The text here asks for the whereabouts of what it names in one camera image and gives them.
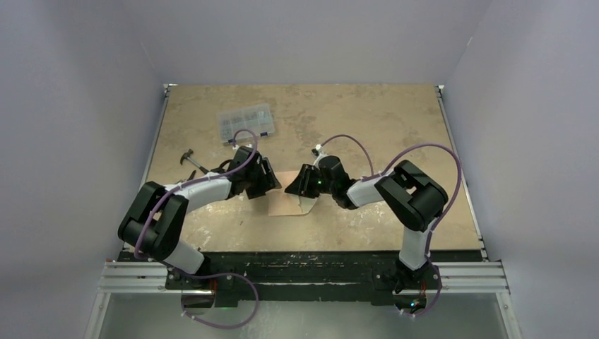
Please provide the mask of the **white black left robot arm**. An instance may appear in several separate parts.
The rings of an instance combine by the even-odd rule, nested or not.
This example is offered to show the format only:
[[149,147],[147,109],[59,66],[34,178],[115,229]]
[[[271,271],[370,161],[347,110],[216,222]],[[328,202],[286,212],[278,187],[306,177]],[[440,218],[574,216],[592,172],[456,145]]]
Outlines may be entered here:
[[182,240],[186,216],[240,194],[253,199],[281,187],[269,160],[248,146],[238,147],[233,158],[202,172],[202,177],[179,184],[146,182],[117,230],[137,259],[152,258],[179,269],[194,289],[210,282],[210,259]]

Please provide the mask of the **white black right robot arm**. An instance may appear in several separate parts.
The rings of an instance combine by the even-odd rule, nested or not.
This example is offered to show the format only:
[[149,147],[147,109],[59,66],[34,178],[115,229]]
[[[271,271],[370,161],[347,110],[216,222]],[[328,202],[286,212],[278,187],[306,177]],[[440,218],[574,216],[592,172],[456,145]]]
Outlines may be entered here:
[[340,158],[333,155],[314,165],[304,164],[285,193],[302,198],[328,194],[346,210],[384,202],[404,227],[396,277],[405,287],[423,280],[432,229],[450,202],[446,190],[409,160],[380,177],[359,180],[351,178]]

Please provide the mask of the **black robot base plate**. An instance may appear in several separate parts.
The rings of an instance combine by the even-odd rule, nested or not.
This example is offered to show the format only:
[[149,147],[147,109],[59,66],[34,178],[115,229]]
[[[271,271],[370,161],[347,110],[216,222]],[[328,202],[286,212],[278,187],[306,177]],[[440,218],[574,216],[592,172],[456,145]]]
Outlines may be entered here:
[[439,269],[425,261],[410,270],[397,251],[209,252],[203,278],[172,268],[164,289],[195,297],[206,292],[216,307],[241,301],[367,302],[420,311],[442,288]]

